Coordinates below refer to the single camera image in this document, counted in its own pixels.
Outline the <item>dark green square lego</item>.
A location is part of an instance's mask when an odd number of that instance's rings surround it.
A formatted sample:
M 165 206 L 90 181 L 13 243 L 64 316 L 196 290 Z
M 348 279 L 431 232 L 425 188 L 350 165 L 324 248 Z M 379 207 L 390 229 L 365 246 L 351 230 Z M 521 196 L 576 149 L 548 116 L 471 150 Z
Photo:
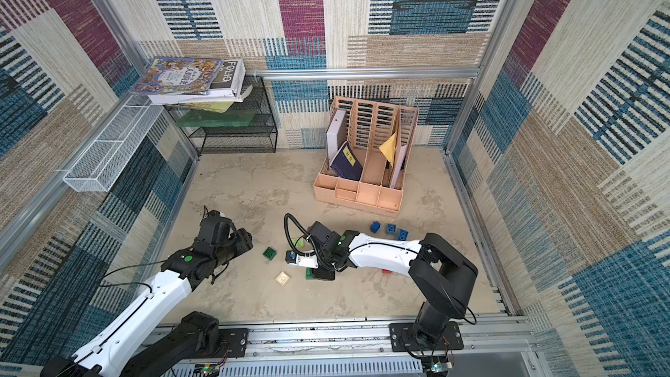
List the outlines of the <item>dark green square lego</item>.
M 277 252 L 276 252 L 273 248 L 268 247 L 268 248 L 263 252 L 263 256 L 264 256 L 266 259 L 268 259 L 269 261 L 272 261 L 272 260 L 275 258 L 275 256 L 277 256 Z

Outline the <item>cream square lego brick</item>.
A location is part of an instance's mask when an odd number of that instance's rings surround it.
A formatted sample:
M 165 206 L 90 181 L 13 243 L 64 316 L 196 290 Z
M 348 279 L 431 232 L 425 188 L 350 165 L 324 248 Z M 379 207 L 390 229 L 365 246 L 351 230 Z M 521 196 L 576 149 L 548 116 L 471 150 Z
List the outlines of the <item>cream square lego brick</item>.
M 286 286 L 290 280 L 291 277 L 285 272 L 280 272 L 275 278 L 275 281 L 277 281 L 281 286 Z

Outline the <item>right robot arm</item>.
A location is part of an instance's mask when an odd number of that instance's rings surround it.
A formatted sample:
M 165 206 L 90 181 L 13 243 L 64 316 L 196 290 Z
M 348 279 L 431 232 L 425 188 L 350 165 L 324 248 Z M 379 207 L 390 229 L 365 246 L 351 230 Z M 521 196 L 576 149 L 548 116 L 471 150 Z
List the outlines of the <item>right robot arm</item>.
M 307 268 L 314 279 L 333 281 L 349 268 L 375 268 L 410 278 L 425 301 L 408 331 L 397 336 L 412 351 L 443 346 L 461 349 L 448 339 L 457 332 L 455 320 L 465 320 L 478 270 L 441 236 L 428 233 L 421 240 L 391 241 L 357 230 L 342 235 L 316 222 L 303 235 L 312 250 L 291 250 L 285 260 Z

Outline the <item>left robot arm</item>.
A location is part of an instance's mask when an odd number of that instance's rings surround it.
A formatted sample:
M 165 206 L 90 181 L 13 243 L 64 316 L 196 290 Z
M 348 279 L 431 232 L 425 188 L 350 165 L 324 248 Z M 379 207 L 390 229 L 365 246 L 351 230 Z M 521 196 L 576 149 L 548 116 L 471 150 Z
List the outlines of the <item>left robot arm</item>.
M 55 357 L 43 376 L 161 376 L 178 362 L 225 354 L 229 344 L 218 319 L 188 314 L 167 336 L 143 347 L 162 320 L 205 281 L 215 282 L 230 262 L 253 247 L 246 229 L 216 210 L 200 222 L 193 244 L 176 251 L 141 283 L 139 296 L 96 337 L 69 358 Z

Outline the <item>lime green lego brick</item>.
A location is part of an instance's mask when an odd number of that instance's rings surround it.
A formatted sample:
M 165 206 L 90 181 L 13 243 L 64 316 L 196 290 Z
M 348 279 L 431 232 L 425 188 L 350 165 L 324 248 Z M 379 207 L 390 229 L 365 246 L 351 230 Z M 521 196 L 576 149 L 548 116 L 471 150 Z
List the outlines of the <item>lime green lego brick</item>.
M 305 246 L 305 240 L 302 237 L 300 237 L 300 238 L 294 239 L 293 244 L 296 248 L 302 249 Z

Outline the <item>dark purple book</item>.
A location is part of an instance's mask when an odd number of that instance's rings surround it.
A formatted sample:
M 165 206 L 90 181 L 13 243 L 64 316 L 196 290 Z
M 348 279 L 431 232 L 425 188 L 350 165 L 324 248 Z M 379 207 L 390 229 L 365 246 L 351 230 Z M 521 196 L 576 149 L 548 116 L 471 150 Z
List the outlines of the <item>dark purple book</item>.
M 345 141 L 330 162 L 329 168 L 339 177 L 359 181 L 363 173 L 363 165 L 355 156 L 348 141 Z

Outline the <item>pink desk file organizer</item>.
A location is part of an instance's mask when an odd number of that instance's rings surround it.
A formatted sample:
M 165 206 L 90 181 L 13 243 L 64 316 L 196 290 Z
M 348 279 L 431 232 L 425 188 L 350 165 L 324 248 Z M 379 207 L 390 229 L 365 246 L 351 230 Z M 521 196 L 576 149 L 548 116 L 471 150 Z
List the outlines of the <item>pink desk file organizer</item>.
M 337 109 L 347 111 L 346 141 L 363 165 L 363 173 L 357 182 L 341 178 L 329 168 L 327 156 L 313 185 L 315 198 L 320 202 L 382 216 L 398 216 L 404 197 L 404 182 L 419 120 L 419 109 L 366 99 L 337 97 L 332 104 L 330 121 Z M 401 115 L 406 118 L 409 127 L 408 151 L 397 188 L 389 188 L 394 166 L 380 153 L 379 146 L 393 133 L 397 134 Z

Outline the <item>white book in organizer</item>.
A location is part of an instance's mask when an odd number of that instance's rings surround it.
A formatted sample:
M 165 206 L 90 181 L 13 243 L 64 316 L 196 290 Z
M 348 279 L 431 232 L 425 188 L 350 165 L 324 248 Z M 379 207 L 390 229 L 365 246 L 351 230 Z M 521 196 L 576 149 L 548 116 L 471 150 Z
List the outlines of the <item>white book in organizer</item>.
M 332 163 L 341 146 L 347 140 L 347 111 L 337 109 L 326 131 L 328 162 Z

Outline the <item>yellow envelope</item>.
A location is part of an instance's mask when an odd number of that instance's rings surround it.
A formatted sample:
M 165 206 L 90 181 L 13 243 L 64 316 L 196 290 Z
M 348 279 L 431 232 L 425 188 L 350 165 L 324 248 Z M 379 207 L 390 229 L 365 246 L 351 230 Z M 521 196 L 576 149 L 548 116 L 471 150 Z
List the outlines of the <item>yellow envelope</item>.
M 379 150 L 382 155 L 386 158 L 387 162 L 394 166 L 395 163 L 395 150 L 397 143 L 398 135 L 393 133 L 388 139 L 386 139 L 380 146 Z

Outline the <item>pale pink folder in organizer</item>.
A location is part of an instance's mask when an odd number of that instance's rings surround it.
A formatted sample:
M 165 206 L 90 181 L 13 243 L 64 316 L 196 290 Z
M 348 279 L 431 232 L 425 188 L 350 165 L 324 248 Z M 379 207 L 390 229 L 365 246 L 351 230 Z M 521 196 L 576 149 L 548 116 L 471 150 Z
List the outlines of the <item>pale pink folder in organizer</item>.
M 398 122 L 397 128 L 397 142 L 395 149 L 395 159 L 394 159 L 394 168 L 390 177 L 389 188 L 396 189 L 399 177 L 401 174 L 401 168 L 404 163 L 407 151 L 408 151 L 408 135 L 409 127 L 406 123 L 406 118 L 401 115 Z

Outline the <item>black and white Folio book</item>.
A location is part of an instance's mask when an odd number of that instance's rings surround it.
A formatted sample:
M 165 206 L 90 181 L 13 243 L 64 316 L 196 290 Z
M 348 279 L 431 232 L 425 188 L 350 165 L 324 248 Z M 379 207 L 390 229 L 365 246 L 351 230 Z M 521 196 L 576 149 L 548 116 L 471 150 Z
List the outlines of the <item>black and white Folio book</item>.
M 155 105 L 200 104 L 204 102 L 242 102 L 251 93 L 244 87 L 246 70 L 241 59 L 223 60 L 223 68 L 207 94 L 147 94 Z

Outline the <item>colourful illustrated book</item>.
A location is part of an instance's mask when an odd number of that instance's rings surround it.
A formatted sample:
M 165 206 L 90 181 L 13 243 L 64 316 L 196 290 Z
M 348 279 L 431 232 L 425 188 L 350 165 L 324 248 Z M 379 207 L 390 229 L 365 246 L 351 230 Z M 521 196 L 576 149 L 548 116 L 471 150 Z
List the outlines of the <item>colourful illustrated book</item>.
M 155 58 L 130 88 L 133 94 L 207 94 L 221 59 Z

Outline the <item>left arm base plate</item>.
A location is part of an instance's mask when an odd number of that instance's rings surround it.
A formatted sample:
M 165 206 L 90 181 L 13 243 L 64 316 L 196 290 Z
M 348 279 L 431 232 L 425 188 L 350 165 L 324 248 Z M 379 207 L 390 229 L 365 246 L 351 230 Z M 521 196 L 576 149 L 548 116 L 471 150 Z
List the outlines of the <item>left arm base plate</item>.
M 176 336 L 176 358 L 191 359 L 244 358 L 249 330 L 218 328 L 216 331 L 190 331 Z

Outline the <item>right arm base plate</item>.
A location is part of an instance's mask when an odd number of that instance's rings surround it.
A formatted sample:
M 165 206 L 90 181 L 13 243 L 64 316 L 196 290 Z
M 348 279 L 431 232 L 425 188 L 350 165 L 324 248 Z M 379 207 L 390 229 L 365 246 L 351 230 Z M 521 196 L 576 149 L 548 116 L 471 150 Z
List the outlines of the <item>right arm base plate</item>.
M 392 350 L 396 353 L 424 352 L 464 349 L 461 329 L 454 321 L 448 321 L 442 328 L 440 336 L 421 331 L 415 323 L 394 322 L 388 325 Z

